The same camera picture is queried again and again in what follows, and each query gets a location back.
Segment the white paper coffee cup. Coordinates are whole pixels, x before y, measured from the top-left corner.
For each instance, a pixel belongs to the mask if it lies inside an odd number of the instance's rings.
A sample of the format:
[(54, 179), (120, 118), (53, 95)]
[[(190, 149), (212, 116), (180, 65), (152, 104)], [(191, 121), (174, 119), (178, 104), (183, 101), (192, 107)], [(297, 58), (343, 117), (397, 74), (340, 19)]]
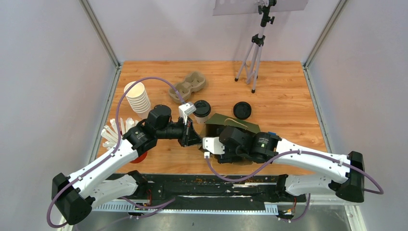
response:
[(194, 115), (194, 116), (198, 124), (204, 124), (209, 119), (209, 115)]

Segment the green paper bag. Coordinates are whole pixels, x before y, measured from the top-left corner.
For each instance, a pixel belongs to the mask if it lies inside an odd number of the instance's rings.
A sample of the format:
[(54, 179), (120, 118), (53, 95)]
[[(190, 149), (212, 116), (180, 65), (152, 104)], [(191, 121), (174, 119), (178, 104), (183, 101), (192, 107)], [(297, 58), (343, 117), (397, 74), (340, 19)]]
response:
[[(258, 124), (246, 122), (240, 119), (232, 118), (226, 115), (215, 113), (205, 123), (199, 133), (201, 138), (204, 137), (219, 137), (220, 133), (226, 126), (237, 127), (243, 132), (255, 135), (260, 132)], [(235, 150), (225, 148), (224, 154), (214, 154), (213, 157), (219, 164), (234, 164), (234, 165), (251, 165), (253, 161), (237, 156)]]

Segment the black plastic cup lid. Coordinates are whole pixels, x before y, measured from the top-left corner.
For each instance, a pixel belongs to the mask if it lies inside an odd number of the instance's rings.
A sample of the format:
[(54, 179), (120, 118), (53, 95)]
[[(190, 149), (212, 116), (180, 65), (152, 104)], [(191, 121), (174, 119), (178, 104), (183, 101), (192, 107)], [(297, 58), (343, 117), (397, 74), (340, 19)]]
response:
[(211, 113), (211, 105), (205, 100), (198, 100), (194, 103), (196, 110), (193, 114), (197, 117), (206, 117)]

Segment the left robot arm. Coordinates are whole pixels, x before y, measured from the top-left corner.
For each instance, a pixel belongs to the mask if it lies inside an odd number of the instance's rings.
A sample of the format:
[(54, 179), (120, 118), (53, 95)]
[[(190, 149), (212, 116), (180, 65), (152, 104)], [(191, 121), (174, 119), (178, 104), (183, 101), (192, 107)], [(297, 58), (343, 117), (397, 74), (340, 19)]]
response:
[(56, 175), (52, 179), (49, 209), (55, 205), (65, 218), (65, 224), (75, 225), (99, 205), (116, 198), (128, 195), (143, 198), (147, 194), (147, 181), (135, 170), (117, 180), (105, 180), (123, 165), (142, 158), (159, 139), (176, 139), (182, 147), (200, 144), (202, 138), (189, 118), (196, 107), (189, 102), (180, 105), (178, 111), (180, 117), (173, 122), (168, 106), (155, 106), (146, 119), (120, 136), (118, 143), (102, 156), (68, 176)]

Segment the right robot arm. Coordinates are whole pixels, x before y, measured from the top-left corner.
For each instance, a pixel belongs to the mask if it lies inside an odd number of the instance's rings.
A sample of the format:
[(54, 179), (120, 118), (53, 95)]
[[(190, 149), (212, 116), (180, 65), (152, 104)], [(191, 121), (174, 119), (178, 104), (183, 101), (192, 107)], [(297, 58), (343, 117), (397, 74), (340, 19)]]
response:
[(364, 202), (364, 159), (359, 152), (326, 153), (272, 133), (251, 133), (232, 126), (222, 129), (216, 137), (204, 138), (203, 146), (217, 156), (219, 163), (249, 160), (263, 164), (270, 161), (313, 172), (304, 176), (280, 176), (275, 195), (281, 201), (306, 193), (334, 193), (349, 202)]

